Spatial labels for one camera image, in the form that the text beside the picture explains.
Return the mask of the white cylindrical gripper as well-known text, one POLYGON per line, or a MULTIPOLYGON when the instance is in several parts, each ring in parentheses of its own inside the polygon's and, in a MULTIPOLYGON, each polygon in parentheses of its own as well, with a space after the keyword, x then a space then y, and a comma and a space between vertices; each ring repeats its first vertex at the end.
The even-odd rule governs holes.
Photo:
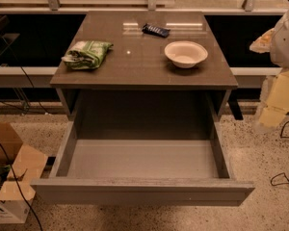
MULTIPOLYGON (((250 45, 250 51, 269 53, 271 61, 289 68, 289 10, 270 29, 250 45)), ((289 113, 289 70, 279 73, 274 79, 260 113, 259 123, 267 128, 276 128, 289 113)))

